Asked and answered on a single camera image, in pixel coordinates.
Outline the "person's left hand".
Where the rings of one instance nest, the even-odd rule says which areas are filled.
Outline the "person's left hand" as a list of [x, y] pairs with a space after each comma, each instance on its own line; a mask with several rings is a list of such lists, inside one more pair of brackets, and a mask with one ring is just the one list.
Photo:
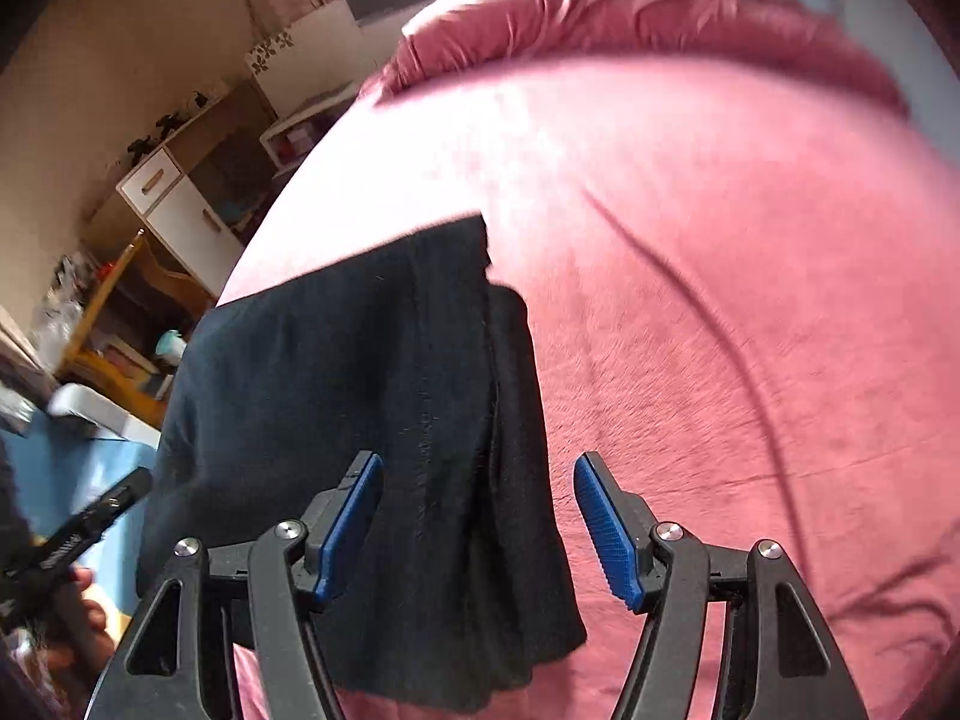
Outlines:
[[64, 692], [91, 694], [116, 650], [103, 606], [85, 596], [91, 589], [93, 572], [70, 567], [43, 583], [31, 600], [39, 658], [53, 684]]

